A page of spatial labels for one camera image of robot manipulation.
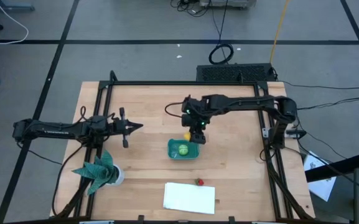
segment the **green leaf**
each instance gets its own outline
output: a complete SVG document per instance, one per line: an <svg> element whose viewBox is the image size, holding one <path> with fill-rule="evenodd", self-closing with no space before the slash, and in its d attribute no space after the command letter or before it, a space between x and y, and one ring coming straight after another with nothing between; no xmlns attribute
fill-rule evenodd
<svg viewBox="0 0 359 224"><path fill-rule="evenodd" d="M95 155L95 164L99 166L103 166L102 160L100 160L96 155Z"/></svg>
<svg viewBox="0 0 359 224"><path fill-rule="evenodd" d="M109 183L109 184L115 183L117 181L117 179L118 179L118 175L119 175L118 170L114 168L114 173L111 176L110 180L107 181L107 183Z"/></svg>
<svg viewBox="0 0 359 224"><path fill-rule="evenodd" d="M103 166L109 168L110 170L114 170L113 158L106 149L103 151L102 157L100 159L102 160Z"/></svg>
<svg viewBox="0 0 359 224"><path fill-rule="evenodd" d="M96 177L96 179L104 179L104 178L106 178L106 170L107 170L107 168L105 168L103 166L96 165L96 164L90 164L89 162L84 162L84 165L85 165L86 169L92 175L94 175Z"/></svg>
<svg viewBox="0 0 359 224"><path fill-rule="evenodd" d="M96 179L96 177L91 172L89 172L86 167L75 169L72 172L75 174L80 174L82 177Z"/></svg>
<svg viewBox="0 0 359 224"><path fill-rule="evenodd" d="M88 189L88 195L93 194L102 186L102 184L106 183L108 179L96 179L91 187Z"/></svg>

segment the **black box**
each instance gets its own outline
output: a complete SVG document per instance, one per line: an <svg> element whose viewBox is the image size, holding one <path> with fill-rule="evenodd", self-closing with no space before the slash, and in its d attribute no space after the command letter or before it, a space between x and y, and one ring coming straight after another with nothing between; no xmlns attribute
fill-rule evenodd
<svg viewBox="0 0 359 224"><path fill-rule="evenodd" d="M241 78L244 82L276 81L270 63L197 66L196 81L198 82L238 82Z"/></svg>

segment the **red strawberry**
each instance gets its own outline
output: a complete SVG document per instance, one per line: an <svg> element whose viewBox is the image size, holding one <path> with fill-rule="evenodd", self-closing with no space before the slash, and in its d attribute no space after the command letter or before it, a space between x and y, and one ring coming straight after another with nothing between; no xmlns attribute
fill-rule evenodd
<svg viewBox="0 0 359 224"><path fill-rule="evenodd" d="M203 185L204 185L204 181L203 181L202 179L197 179L197 180L196 180L196 184L197 184L198 186L203 186Z"/></svg>

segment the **white cable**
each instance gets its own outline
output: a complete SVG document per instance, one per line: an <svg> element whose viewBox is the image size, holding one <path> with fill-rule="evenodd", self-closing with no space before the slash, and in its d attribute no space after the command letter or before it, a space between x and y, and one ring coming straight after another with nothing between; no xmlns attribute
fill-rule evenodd
<svg viewBox="0 0 359 224"><path fill-rule="evenodd" d="M16 21L15 19L13 19L10 15L8 15L8 14L5 12L5 10L4 10L1 6L0 6L0 9L2 10L3 13L5 13L5 15L6 15L7 17L9 17L10 19L12 19L15 23L19 24L21 27L25 28L25 30L26 30L26 32L27 32L27 33L26 33L26 36L24 36L24 38L21 39L21 40L15 40L15 41L11 41L11 42L0 43L0 44L15 44L15 43L20 43L20 42L26 40L27 36L29 35L29 30L27 29L27 27L23 26L23 24L21 24L20 22L17 22L17 21Z"/></svg>

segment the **floor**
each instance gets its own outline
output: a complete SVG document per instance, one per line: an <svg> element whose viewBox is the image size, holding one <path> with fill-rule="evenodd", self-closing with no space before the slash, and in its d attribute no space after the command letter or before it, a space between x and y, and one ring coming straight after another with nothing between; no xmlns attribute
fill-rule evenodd
<svg viewBox="0 0 359 224"><path fill-rule="evenodd" d="M6 2L30 2L36 10L11 13L30 30L27 41L0 45L0 205L20 153L11 137L13 122L34 114L42 121L71 121L81 82L106 80L110 70L119 80L195 80L196 66L208 65L211 40L218 39L211 11L194 18L164 0ZM228 10L222 39L234 43L230 63L269 62L284 3L258 0L248 10ZM218 23L222 15L215 10ZM1 13L0 21L5 26L0 40L25 34ZM359 86L359 0L293 0L279 40L301 40L279 42L273 65L280 80ZM299 107L359 96L359 90L286 88ZM299 114L308 132L341 155L359 154L359 101ZM323 158L341 159L310 136L301 142ZM62 161L66 143L37 139L30 148ZM29 154L4 221L48 218L58 169ZM340 219L319 209L321 219Z"/></svg>

